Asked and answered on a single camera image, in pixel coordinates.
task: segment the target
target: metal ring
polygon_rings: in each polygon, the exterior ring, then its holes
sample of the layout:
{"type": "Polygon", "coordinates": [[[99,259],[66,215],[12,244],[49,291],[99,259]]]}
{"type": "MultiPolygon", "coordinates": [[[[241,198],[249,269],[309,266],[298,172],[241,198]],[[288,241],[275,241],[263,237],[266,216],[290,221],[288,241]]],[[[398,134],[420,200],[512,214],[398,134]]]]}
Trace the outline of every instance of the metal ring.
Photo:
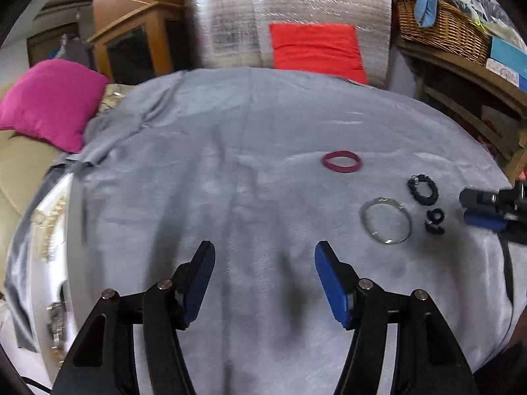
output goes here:
{"type": "Polygon", "coordinates": [[[407,240],[412,235],[412,216],[406,210],[406,208],[403,205],[401,205],[398,201],[396,201],[395,199],[390,199],[390,198],[387,198],[387,197],[384,197],[384,198],[383,197],[378,197],[378,198],[373,199],[373,200],[371,200],[369,202],[366,202],[360,208],[360,222],[364,226],[364,229],[366,230],[366,232],[375,241],[380,242],[380,243],[384,243],[386,245],[396,245],[398,243],[404,242],[405,240],[407,240]],[[405,237],[403,237],[402,239],[399,239],[399,240],[396,240],[396,241],[392,240],[392,239],[384,239],[383,237],[381,237],[379,235],[377,229],[372,227],[370,221],[368,220],[368,217],[366,216],[366,211],[368,211],[368,209],[370,209],[372,206],[375,206],[375,205],[389,205],[389,206],[392,206],[395,209],[397,209],[397,211],[401,212],[406,217],[406,219],[408,220],[408,223],[409,223],[408,234],[405,237]]]}

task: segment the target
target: wooden cabinet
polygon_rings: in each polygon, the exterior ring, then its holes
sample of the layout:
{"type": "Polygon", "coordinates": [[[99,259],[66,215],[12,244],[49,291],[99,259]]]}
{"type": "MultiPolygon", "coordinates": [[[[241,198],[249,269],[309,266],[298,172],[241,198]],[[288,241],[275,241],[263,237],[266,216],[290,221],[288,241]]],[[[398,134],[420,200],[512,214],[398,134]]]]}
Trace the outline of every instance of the wooden cabinet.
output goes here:
{"type": "Polygon", "coordinates": [[[99,72],[137,84],[189,69],[184,0],[93,0],[93,43],[99,72]]]}

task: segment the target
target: black hair tie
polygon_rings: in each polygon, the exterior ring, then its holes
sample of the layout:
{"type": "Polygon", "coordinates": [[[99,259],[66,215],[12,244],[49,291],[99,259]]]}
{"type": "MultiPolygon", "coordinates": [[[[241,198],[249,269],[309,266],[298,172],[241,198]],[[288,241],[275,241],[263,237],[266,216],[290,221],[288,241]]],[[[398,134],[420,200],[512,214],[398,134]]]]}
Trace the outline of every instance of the black hair tie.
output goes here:
{"type": "Polygon", "coordinates": [[[437,191],[436,184],[430,179],[430,177],[423,174],[414,175],[408,180],[407,184],[408,188],[410,189],[410,193],[412,196],[414,196],[414,199],[417,201],[417,203],[420,203],[423,206],[432,206],[437,202],[437,199],[439,198],[439,192],[437,191]],[[431,190],[430,196],[423,196],[417,191],[417,185],[419,183],[426,183],[428,185],[431,190]]]}
{"type": "Polygon", "coordinates": [[[432,224],[441,224],[445,219],[445,213],[441,208],[426,211],[426,216],[432,224]]]}
{"type": "Polygon", "coordinates": [[[445,229],[436,224],[432,224],[430,221],[425,221],[425,230],[432,234],[444,235],[445,229]]]}

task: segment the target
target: red cushion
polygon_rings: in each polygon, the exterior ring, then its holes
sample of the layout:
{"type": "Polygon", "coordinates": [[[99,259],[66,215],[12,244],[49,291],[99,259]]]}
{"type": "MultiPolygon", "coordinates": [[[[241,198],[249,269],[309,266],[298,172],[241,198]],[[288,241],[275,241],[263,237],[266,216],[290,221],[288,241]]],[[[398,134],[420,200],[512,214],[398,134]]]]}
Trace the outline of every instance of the red cushion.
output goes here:
{"type": "Polygon", "coordinates": [[[368,84],[355,27],[341,23],[272,23],[275,68],[319,72],[368,84]]]}

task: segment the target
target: blue box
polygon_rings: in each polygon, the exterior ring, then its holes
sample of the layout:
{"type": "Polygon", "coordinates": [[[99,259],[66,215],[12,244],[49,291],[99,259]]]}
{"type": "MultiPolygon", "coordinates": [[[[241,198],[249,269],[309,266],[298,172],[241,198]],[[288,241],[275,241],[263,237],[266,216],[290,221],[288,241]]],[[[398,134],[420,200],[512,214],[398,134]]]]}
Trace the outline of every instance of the blue box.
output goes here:
{"type": "Polygon", "coordinates": [[[527,54],[501,38],[492,37],[491,58],[527,78],[527,54]]]}
{"type": "Polygon", "coordinates": [[[520,76],[520,85],[518,86],[521,91],[527,93],[527,78],[520,76]]]}

